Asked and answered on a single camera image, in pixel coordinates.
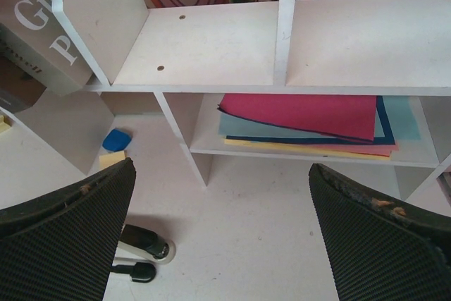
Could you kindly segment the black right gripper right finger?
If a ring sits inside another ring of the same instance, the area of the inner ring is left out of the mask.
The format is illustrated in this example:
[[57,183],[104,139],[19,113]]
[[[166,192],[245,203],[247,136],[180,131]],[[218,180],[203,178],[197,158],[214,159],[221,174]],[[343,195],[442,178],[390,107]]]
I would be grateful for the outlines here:
[[450,217],[323,164],[309,189],[340,300],[450,299]]

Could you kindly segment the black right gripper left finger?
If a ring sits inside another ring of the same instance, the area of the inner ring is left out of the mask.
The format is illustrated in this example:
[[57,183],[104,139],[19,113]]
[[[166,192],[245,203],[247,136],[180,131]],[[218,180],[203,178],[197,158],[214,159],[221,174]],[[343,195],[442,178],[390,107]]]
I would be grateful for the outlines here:
[[136,181],[126,158],[1,210],[2,300],[102,300]]

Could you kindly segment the white black stapler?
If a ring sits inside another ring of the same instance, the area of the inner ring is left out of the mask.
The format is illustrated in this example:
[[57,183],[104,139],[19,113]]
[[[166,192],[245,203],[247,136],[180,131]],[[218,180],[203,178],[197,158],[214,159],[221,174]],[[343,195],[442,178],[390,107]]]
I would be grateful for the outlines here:
[[175,244],[154,231],[139,226],[125,224],[118,247],[138,257],[156,264],[170,263],[176,253]]

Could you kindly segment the white wooden bookshelf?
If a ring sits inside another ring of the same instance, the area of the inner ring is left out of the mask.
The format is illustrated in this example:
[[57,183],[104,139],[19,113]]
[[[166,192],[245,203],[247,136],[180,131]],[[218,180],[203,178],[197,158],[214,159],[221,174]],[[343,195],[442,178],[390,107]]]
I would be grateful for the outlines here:
[[226,92],[413,99],[422,138],[384,176],[408,198],[450,167],[450,0],[53,0],[99,91],[151,92],[201,185]]

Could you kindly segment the yellow sticky note pad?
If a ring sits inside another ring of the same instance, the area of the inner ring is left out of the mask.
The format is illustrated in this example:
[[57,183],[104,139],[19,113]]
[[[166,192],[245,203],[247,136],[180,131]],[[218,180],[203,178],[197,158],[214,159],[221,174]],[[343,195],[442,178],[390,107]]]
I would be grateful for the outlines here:
[[112,152],[108,154],[102,154],[99,156],[99,169],[104,170],[122,160],[126,159],[125,151]]

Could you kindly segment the dark blue paper sheet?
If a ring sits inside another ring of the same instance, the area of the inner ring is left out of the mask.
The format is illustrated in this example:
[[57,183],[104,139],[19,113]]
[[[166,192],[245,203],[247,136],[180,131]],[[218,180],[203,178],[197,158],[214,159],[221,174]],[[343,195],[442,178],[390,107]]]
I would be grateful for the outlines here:
[[374,137],[370,142],[345,140],[336,136],[276,127],[220,114],[218,134],[229,140],[274,142],[294,145],[395,145],[392,128],[381,97],[376,98]]

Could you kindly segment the white small book stand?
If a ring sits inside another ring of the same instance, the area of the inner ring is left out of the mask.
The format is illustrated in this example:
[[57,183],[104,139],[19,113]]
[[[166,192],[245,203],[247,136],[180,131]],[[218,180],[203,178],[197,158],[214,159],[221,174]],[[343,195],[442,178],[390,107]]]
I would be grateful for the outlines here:
[[96,92],[60,97],[45,91],[32,107],[1,112],[87,175],[115,116]]

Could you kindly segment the blue eraser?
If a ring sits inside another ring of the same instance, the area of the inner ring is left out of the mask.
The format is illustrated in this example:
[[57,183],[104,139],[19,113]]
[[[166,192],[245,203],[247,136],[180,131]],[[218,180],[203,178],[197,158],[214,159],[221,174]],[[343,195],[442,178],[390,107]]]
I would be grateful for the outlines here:
[[115,128],[104,138],[102,147],[108,152],[120,152],[127,148],[131,140],[128,133]]

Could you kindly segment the magenta paper sheet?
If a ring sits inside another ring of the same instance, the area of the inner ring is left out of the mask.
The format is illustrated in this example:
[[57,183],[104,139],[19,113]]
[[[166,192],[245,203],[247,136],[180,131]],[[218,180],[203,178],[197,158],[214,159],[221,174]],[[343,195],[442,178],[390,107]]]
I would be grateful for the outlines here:
[[229,93],[218,110],[247,121],[370,143],[376,107],[376,96]]

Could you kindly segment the brown Fredonia book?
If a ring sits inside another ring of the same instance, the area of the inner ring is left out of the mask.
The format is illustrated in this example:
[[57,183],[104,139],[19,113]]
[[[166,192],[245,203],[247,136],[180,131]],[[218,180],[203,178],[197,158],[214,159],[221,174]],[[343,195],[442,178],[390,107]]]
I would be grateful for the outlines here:
[[36,104],[46,87],[6,57],[1,57],[1,108],[18,113]]

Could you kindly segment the beige Lonely Ones book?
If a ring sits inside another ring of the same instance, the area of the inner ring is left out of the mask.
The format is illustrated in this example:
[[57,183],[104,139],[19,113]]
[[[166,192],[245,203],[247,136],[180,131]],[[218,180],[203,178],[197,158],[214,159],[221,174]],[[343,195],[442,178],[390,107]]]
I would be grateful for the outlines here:
[[1,0],[5,55],[55,94],[81,90],[92,76],[52,12],[52,0]]

